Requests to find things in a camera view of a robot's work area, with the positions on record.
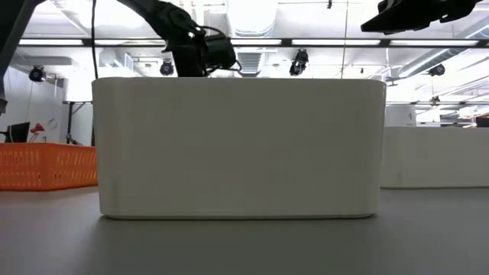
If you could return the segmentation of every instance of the red object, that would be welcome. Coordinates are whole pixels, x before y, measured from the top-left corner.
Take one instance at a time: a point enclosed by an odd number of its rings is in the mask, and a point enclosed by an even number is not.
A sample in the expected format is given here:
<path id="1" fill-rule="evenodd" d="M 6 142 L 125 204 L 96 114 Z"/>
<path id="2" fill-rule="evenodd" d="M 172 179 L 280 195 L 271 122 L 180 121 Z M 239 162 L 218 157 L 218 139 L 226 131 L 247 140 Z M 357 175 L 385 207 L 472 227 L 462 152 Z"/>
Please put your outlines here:
<path id="1" fill-rule="evenodd" d="M 31 133 L 32 134 L 36 134 L 39 131 L 44 131 L 44 127 L 40 123 L 37 123 L 36 124 L 36 127 L 34 127 L 34 128 L 31 129 Z"/>

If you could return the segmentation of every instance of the camera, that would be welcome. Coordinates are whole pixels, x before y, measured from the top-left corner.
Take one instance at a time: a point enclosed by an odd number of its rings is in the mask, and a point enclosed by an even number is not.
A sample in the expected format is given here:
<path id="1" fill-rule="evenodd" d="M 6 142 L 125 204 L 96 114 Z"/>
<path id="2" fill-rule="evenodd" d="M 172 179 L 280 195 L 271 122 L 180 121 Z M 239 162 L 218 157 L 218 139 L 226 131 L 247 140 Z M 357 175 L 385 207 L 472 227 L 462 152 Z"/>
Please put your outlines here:
<path id="1" fill-rule="evenodd" d="M 36 83 L 43 83 L 46 81 L 46 72 L 44 72 L 43 66 L 34 66 L 29 73 L 29 79 Z"/>
<path id="2" fill-rule="evenodd" d="M 160 73 L 164 76 L 171 76 L 175 71 L 173 63 L 171 60 L 163 60 L 163 65 L 161 65 Z"/>
<path id="3" fill-rule="evenodd" d="M 434 66 L 433 68 L 429 69 L 428 74 L 430 76 L 443 76 L 445 74 L 445 67 L 442 64 Z"/>
<path id="4" fill-rule="evenodd" d="M 290 66 L 290 75 L 298 76 L 306 69 L 306 63 L 309 62 L 309 56 L 307 55 L 306 49 L 300 49 L 297 51 L 296 58 L 292 61 Z"/>

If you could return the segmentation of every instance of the gray table surface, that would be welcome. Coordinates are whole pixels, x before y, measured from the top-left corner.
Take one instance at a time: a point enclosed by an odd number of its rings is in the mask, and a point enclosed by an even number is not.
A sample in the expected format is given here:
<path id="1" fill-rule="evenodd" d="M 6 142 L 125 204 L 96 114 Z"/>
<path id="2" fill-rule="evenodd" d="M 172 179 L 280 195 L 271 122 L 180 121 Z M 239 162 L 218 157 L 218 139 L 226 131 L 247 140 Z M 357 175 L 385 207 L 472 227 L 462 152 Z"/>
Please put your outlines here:
<path id="1" fill-rule="evenodd" d="M 97 188 L 0 192 L 0 274 L 489 274 L 489 189 L 382 190 L 377 216 L 117 221 Z"/>

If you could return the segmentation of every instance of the white storage box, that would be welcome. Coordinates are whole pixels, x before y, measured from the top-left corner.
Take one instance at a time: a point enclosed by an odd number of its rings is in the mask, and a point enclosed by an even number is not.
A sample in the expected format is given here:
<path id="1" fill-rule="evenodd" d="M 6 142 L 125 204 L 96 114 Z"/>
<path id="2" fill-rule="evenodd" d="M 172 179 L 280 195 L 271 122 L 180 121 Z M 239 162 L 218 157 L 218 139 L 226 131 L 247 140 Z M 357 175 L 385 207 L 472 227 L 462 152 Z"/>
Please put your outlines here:
<path id="1" fill-rule="evenodd" d="M 311 218 L 377 210 L 382 82 L 106 78 L 92 87 L 105 215 Z"/>
<path id="2" fill-rule="evenodd" d="M 387 127 L 384 188 L 489 187 L 489 129 Z"/>

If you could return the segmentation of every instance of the ceiling light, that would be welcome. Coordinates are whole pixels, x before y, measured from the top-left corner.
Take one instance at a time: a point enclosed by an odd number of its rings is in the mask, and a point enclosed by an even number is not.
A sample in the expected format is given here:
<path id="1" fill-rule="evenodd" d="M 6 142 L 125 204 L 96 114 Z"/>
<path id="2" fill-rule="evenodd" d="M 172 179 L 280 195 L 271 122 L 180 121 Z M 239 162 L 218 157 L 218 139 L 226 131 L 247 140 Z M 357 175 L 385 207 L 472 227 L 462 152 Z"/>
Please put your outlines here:
<path id="1" fill-rule="evenodd" d="M 392 40 L 392 46 L 474 46 L 477 40 Z"/>
<path id="2" fill-rule="evenodd" d="M 237 48 L 236 53 L 278 53 L 275 49 L 265 49 L 265 48 Z"/>
<path id="3" fill-rule="evenodd" d="M 411 105 L 412 102 L 386 102 L 388 105 Z"/>
<path id="4" fill-rule="evenodd" d="M 233 46 L 239 47 L 241 45 L 280 45 L 281 39 L 231 39 Z"/>
<path id="5" fill-rule="evenodd" d="M 355 46 L 367 46 L 367 45 L 378 45 L 381 41 L 376 39 L 361 39 L 361 40 L 346 40 L 347 45 Z"/>
<path id="6" fill-rule="evenodd" d="M 294 39 L 295 46 L 371 46 L 378 45 L 381 41 L 377 39 Z"/>
<path id="7" fill-rule="evenodd" d="M 120 39 L 97 39 L 97 46 L 165 46 L 165 40 L 161 39 L 136 39 L 136 40 L 120 40 Z"/>
<path id="8" fill-rule="evenodd" d="M 338 46 L 344 45 L 344 39 L 294 39 L 292 45 L 296 46 Z"/>
<path id="9" fill-rule="evenodd" d="M 21 46 L 82 46 L 80 39 L 21 39 Z"/>

